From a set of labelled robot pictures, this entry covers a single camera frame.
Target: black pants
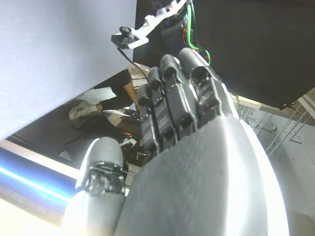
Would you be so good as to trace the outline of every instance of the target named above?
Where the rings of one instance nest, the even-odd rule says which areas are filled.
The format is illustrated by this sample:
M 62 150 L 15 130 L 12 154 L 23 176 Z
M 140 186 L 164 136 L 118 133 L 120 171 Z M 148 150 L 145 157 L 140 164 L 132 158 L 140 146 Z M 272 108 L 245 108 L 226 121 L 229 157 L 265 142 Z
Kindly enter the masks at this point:
M 126 69 L 94 87 L 95 89 L 110 87 L 117 96 L 100 102 L 104 110 L 117 110 L 129 107 L 133 103 L 123 88 L 123 86 L 129 84 L 131 80 L 131 75 Z

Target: shoe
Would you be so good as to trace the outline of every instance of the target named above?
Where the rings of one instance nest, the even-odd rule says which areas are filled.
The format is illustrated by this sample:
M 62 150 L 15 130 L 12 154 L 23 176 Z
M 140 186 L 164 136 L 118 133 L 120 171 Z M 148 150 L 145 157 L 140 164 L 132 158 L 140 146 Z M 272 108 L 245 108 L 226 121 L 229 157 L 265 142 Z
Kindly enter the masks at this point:
M 96 112 L 96 105 L 87 103 L 86 101 L 80 102 L 80 104 L 69 111 L 69 119 L 77 119 L 79 117 L 86 116 L 92 112 Z

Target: blue light strip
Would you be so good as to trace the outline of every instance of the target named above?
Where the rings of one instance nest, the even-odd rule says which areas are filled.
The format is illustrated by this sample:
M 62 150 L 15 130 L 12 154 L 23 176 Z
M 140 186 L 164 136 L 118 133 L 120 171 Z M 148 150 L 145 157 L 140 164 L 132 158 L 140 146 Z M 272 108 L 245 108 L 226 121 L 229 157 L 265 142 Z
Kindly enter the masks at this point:
M 22 182 L 24 184 L 27 184 L 27 185 L 29 185 L 29 186 L 31 186 L 31 187 L 39 190 L 39 191 L 42 191 L 42 192 L 47 193 L 47 194 L 49 194 L 49 195 L 51 195 L 51 196 L 53 196 L 55 198 L 58 198 L 58 199 L 66 202 L 66 203 L 70 201 L 70 198 L 67 198 L 67 197 L 65 197 L 65 196 L 63 196 L 63 195 L 61 195 L 59 193 L 56 193 L 56 192 L 54 192 L 52 190 L 49 190 L 49 189 L 47 189 L 45 187 L 42 187 L 42 186 L 38 185 L 37 183 L 33 183 L 33 182 L 29 181 L 28 179 L 25 179 L 25 178 L 15 174 L 15 173 L 11 172 L 11 171 L 8 171 L 8 170 L 2 168 L 2 167 L 0 167 L 0 172 L 5 174 L 5 175 L 7 175 L 7 176 L 9 176 L 9 177 L 11 177 L 11 178 L 13 178 L 13 179 L 15 179 L 15 180 L 17 180 L 17 181 L 20 181 L 20 182 Z

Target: robotic hand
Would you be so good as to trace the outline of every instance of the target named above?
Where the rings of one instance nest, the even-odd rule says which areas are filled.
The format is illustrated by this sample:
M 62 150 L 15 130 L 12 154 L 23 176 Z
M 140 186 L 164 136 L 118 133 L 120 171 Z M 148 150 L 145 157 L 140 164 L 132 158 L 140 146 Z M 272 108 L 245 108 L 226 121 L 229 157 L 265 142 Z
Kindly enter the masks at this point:
M 118 144 L 96 141 L 66 211 L 66 228 L 77 220 L 71 235 L 288 236 L 268 157 L 203 58 L 188 48 L 165 55 L 148 82 L 138 97 L 151 160 L 125 197 Z

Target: gray panel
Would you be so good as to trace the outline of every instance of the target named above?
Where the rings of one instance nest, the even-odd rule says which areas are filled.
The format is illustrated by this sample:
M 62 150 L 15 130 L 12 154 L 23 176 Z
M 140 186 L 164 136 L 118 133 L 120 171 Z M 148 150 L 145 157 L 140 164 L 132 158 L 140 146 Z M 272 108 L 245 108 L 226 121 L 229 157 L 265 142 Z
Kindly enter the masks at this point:
M 134 27 L 136 0 L 1 0 L 0 12 L 0 140 L 128 66 L 110 38 Z
M 137 173 L 116 236 L 267 235 L 266 199 L 250 141 L 216 117 Z

